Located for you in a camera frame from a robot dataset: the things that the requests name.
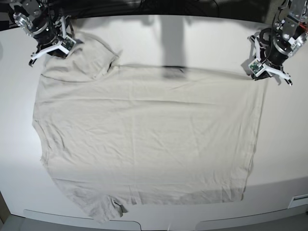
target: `white tabletop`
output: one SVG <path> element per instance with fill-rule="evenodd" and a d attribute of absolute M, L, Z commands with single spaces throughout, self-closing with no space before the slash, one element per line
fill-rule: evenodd
<path fill-rule="evenodd" d="M 75 30 L 97 36 L 120 54 L 120 64 L 175 65 L 245 74 L 247 37 L 264 25 L 191 16 L 116 16 L 78 20 Z M 46 57 L 31 68 L 36 41 L 22 29 L 0 32 L 0 191 L 12 214 L 24 210 L 86 218 L 63 196 L 41 165 L 32 128 L 39 74 Z M 194 230 L 200 221 L 286 209 L 308 193 L 308 45 L 285 62 L 294 85 L 269 79 L 257 151 L 244 199 L 209 205 L 134 205 L 120 220 L 143 230 Z"/>

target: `white table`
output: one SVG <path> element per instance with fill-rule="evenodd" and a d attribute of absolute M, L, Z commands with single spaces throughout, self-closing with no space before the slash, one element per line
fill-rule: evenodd
<path fill-rule="evenodd" d="M 244 74 L 241 64 L 250 53 L 247 37 L 263 27 L 226 19 L 157 15 L 101 17 L 75 24 L 75 30 L 99 37 L 120 53 L 120 64 L 188 66 L 239 74 Z M 24 210 L 32 210 L 87 218 L 60 193 L 39 161 L 40 140 L 31 124 L 45 58 L 33 68 L 28 66 L 35 46 L 22 29 L 0 32 L 0 190 L 14 215 L 25 216 Z M 269 79 L 257 151 L 241 202 L 134 205 L 120 220 L 136 221 L 143 230 L 194 230 L 200 221 L 283 210 L 293 196 L 308 193 L 307 57 L 305 45 L 285 62 L 292 87 Z M 108 223 L 104 227 L 112 228 Z"/>

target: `t-shirt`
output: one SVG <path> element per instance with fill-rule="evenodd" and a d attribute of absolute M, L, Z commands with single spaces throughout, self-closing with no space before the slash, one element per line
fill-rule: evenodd
<path fill-rule="evenodd" d="M 99 222 L 126 205 L 240 201 L 266 81 L 117 66 L 102 43 L 81 40 L 48 61 L 34 108 L 41 161 L 59 189 Z"/>

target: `beige t-shirt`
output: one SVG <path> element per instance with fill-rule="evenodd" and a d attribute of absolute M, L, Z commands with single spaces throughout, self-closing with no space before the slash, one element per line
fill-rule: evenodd
<path fill-rule="evenodd" d="M 266 81 L 197 69 L 111 66 L 83 37 L 40 77 L 33 125 L 42 163 L 90 217 L 125 205 L 240 201 Z"/>

